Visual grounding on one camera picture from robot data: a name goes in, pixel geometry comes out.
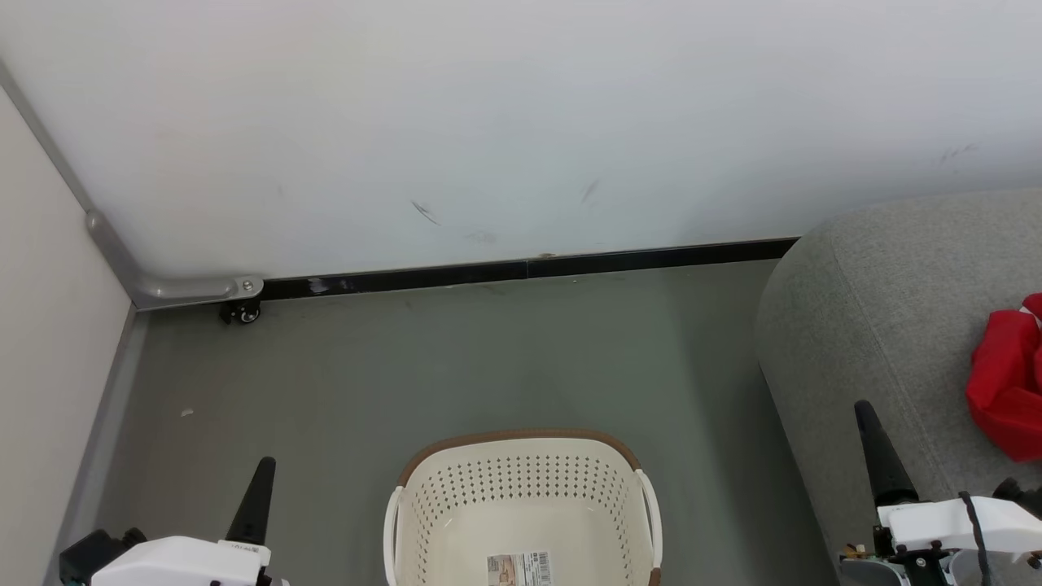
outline gray fabric upholstery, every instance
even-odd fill
[[[1042,291],[1042,190],[887,203],[801,238],[764,292],[756,350],[830,554],[875,521],[853,419],[869,399],[922,498],[1042,484],[976,428],[970,353],[994,310]],[[1026,564],[1000,583],[1037,584]]]

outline brown basket rim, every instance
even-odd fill
[[[634,451],[629,449],[626,444],[622,443],[622,441],[614,436],[603,432],[569,428],[530,428],[523,430],[505,430],[499,432],[486,432],[482,434],[470,434],[435,442],[418,451],[416,456],[408,461],[408,464],[405,465],[405,469],[402,470],[401,475],[398,477],[398,486],[405,486],[408,483],[408,479],[412,478],[413,472],[415,472],[416,468],[420,466],[420,463],[439,451],[444,451],[453,447],[463,447],[465,445],[489,443],[493,441],[543,438],[588,439],[599,441],[600,443],[614,447],[616,451],[626,459],[626,462],[635,470],[638,470],[641,467],[641,463],[637,460],[637,456],[634,455]]]

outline green-gray floor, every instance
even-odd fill
[[[248,326],[155,314],[100,519],[220,538],[271,455],[272,572],[377,586],[387,498],[416,450],[581,426],[654,482],[666,584],[835,584],[752,352],[773,266],[269,302]]]

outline red fabric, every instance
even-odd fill
[[[1035,315],[1003,310],[988,320],[966,387],[970,415],[1016,462],[1042,458],[1042,293],[1024,299]]]

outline black cable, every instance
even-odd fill
[[[977,565],[981,566],[982,586],[991,586],[991,567],[988,566],[988,550],[984,546],[984,534],[981,533],[981,520],[976,516],[976,508],[970,493],[965,490],[959,493],[959,497],[966,504],[966,514],[973,523],[973,541],[977,544]]]

